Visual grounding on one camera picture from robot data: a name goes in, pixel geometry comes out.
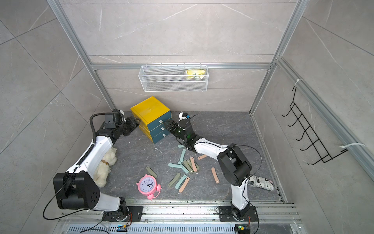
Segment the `yellow drawer cabinet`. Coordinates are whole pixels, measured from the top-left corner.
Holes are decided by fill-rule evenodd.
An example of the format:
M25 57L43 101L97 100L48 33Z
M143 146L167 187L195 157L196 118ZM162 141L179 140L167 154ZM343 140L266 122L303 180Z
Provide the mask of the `yellow drawer cabinet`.
M150 131L147 124L151 123L157 117L163 115L170 109L160 102L155 97L150 97L145 101L133 106L131 112L133 116L139 121L140 130L151 140Z

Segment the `teal top drawer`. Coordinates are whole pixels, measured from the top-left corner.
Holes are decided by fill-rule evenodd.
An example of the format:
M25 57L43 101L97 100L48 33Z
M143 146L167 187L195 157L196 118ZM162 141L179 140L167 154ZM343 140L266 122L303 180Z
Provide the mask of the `teal top drawer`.
M151 123L147 124L147 128L149 131L152 131L159 125L163 124L165 121L168 121L171 118L171 111L167 111L163 115L157 117L155 120L153 120Z

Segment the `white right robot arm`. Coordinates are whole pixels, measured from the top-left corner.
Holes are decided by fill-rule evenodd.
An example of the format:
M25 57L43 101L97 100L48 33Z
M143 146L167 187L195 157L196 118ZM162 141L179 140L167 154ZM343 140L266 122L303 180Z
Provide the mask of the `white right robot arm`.
M236 220L244 220L250 208L247 182L252 165L239 145L221 145L197 135L189 119L165 121L164 126L188 150L218 161L225 179L231 184L232 215Z

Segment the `pink knife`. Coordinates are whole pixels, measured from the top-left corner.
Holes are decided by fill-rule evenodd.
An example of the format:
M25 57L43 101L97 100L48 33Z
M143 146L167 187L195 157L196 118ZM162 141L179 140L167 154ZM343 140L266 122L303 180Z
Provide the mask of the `pink knife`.
M212 175L213 175L213 177L214 177L214 181L215 181L215 183L216 183L216 184L220 183L220 180L219 180L219 178L218 178L218 176L217 176L217 173L216 173L216 169L215 169L214 167L211 168L211 172L212 172Z
M181 185L181 187L180 187L179 190L178 190L179 193L182 193L182 192L185 190L185 188L186 188L186 186L188 185L189 181L190 181L190 178L189 178L189 177L187 177L187 178L184 180L184 183Z
M207 157L207 155L201 155L201 156L198 157L198 160L202 160L202 159L204 159L206 157Z
M194 172L197 172L198 169L197 169L197 166L196 166L196 164L195 164L195 160L194 160L194 158L193 158L193 157L190 157L190 161L191 161L191 166L192 166L193 171L194 171Z

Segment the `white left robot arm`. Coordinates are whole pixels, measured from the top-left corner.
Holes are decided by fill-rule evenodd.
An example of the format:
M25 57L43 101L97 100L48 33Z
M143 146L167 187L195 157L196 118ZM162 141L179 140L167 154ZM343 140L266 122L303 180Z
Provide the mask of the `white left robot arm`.
M128 136L138 126L134 117L124 117L121 110L102 113L104 121L95 129L93 114L90 127L93 140L84 154L66 172L58 173L53 178L54 199L61 210L73 210L74 213L94 210L103 212L102 220L123 221L130 216L126 201L122 197L102 193L94 182L94 173L104 158L121 136Z

